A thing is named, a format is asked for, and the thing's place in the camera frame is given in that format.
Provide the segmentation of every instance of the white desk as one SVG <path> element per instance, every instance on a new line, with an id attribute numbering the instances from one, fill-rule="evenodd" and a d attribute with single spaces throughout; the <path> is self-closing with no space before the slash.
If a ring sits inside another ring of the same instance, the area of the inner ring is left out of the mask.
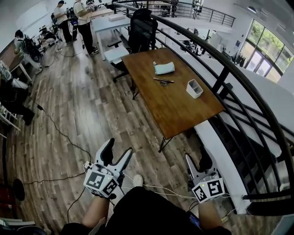
<path id="1" fill-rule="evenodd" d="M 103 31 L 122 28 L 126 26 L 130 26 L 130 19 L 126 16 L 124 17 L 124 19 L 116 20 L 116 21 L 109 21 L 108 17 L 101 17 L 101 18 L 92 20 L 92 27 L 94 32 L 97 35 L 100 53 L 103 60 L 105 60 L 105 56 L 104 56 L 103 47 L 101 43 L 100 33 Z"/>

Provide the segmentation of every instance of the black office chair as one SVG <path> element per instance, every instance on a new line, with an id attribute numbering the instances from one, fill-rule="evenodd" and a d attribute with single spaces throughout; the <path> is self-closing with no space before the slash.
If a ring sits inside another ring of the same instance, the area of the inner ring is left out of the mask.
<path id="1" fill-rule="evenodd" d="M 142 8 L 134 12 L 133 17 L 130 20 L 130 32 L 128 41 L 129 48 L 126 48 L 129 54 L 134 54 L 141 51 L 148 51 L 150 47 L 152 50 L 155 49 L 155 34 L 158 23 L 156 20 L 153 20 L 150 17 L 150 14 L 151 11 L 146 8 Z M 121 40 L 111 43 L 108 45 L 108 47 L 115 46 L 116 48 L 118 48 L 118 44 L 120 42 Z M 123 71 L 122 74 L 113 78 L 114 82 L 116 82 L 118 78 L 129 74 L 123 62 L 110 63 L 118 70 Z"/>

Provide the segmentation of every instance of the wooden floor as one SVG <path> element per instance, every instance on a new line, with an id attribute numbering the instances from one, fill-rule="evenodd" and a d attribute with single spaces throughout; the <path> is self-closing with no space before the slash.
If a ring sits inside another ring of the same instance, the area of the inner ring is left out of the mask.
<path id="1" fill-rule="evenodd" d="M 78 43 L 74 43 L 75 50 L 66 47 L 61 53 L 67 56 L 79 53 L 81 48 Z M 195 162 L 199 161 L 201 156 L 195 136 L 192 134 L 188 139 L 181 134 L 162 153 L 158 153 L 162 135 L 140 95 L 132 100 L 130 78 L 126 76 L 113 83 L 112 77 L 119 72 L 102 61 L 99 54 L 93 58 L 84 53 L 75 57 L 63 57 L 60 53 L 53 56 L 56 49 L 47 51 L 44 64 L 53 64 L 34 78 L 31 95 L 51 115 L 56 126 L 93 157 L 106 140 L 114 137 L 115 159 L 129 147 L 134 150 L 126 169 L 129 176 L 140 173 L 148 185 L 163 186 L 178 194 L 192 196 L 187 191 L 184 153 L 190 153 Z M 27 100 L 26 104 L 36 115 L 29 127 L 20 118 L 17 124 L 21 131 L 12 130 L 8 135 L 6 158 L 9 180 L 19 178 L 29 183 L 83 172 L 83 164 L 89 156 L 62 137 L 32 101 Z M 83 190 L 84 177 L 25 185 L 26 199 L 19 203 L 19 217 L 59 232 L 67 223 L 67 209 Z M 128 178 L 125 178 L 124 186 L 131 187 Z M 185 210 L 193 202 L 176 196 L 164 197 Z M 70 222 L 81 221 L 91 200 L 92 195 L 86 190 L 70 209 Z M 215 200 L 215 204 L 221 217 L 232 209 L 225 198 Z M 270 234 L 280 219 L 237 216 L 234 213 L 228 218 L 224 220 L 225 226 L 233 234 L 265 235 Z"/>

